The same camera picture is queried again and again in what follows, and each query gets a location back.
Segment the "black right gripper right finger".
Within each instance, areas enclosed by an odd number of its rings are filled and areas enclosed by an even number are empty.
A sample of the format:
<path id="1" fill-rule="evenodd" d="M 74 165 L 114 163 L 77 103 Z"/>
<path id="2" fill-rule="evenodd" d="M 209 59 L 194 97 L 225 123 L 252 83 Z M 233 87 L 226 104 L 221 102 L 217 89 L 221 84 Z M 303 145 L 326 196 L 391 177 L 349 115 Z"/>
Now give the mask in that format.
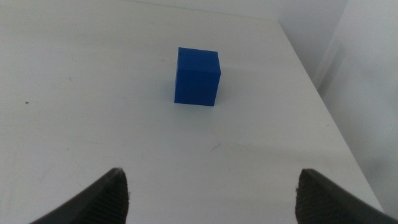
<path id="1" fill-rule="evenodd" d="M 397 224 L 397 220 L 355 197 L 315 169 L 303 169 L 296 188 L 299 224 Z"/>

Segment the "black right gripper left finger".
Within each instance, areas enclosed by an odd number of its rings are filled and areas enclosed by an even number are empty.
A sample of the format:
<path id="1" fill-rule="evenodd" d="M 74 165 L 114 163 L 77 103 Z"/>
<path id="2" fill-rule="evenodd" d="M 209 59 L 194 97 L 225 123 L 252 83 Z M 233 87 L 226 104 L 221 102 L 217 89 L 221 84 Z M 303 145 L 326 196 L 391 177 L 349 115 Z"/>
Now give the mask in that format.
<path id="1" fill-rule="evenodd" d="M 121 168 L 112 168 L 82 192 L 34 223 L 125 224 L 128 210 L 126 174 Z"/>

